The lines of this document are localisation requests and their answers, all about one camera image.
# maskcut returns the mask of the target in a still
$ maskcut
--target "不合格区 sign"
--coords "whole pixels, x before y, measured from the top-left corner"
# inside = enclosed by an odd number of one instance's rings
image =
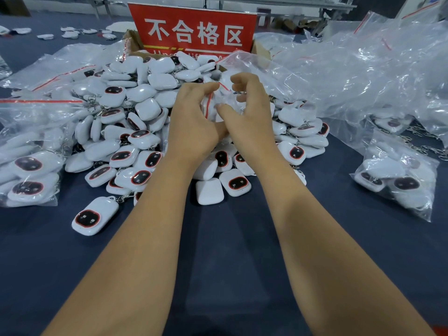
[[[256,14],[128,3],[144,48],[153,54],[227,56],[250,51]]]

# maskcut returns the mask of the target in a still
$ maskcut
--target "hand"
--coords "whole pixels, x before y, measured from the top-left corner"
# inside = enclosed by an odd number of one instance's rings
[[[274,140],[269,97],[255,74],[239,73],[230,80],[234,91],[246,92],[237,98],[239,102],[246,101],[244,113],[240,115],[226,104],[217,105],[216,110],[224,120],[238,151],[258,173],[259,165],[266,163],[269,158],[278,158],[279,155],[283,158]]]
[[[194,172],[227,134],[225,123],[208,121],[201,111],[204,96],[216,91],[219,83],[182,85],[172,108],[167,156],[174,157]]]

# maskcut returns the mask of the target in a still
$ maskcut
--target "dark blue table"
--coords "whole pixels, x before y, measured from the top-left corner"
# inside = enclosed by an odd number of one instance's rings
[[[33,13],[0,24],[33,33],[0,38],[14,72],[44,53],[95,35],[60,37],[60,26],[104,28],[94,16]],[[35,35],[53,33],[52,41]],[[0,96],[9,95],[0,90]],[[448,162],[442,162],[432,224],[357,186],[349,173],[362,156],[329,136],[327,152],[301,166],[308,188],[431,324],[448,325]],[[94,237],[70,227],[90,201],[105,195],[81,174],[65,174],[58,207],[0,209],[0,335],[38,335],[132,210],[122,206]],[[165,335],[309,335],[294,301],[269,210],[256,177],[252,190],[199,206],[187,197],[176,289]]]

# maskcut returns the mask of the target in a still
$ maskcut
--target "yellow stripe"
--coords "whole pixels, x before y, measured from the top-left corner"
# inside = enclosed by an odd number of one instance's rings
[[[162,46],[151,46],[151,45],[143,45],[145,48],[155,48],[155,49],[169,49],[169,47],[162,47]]]

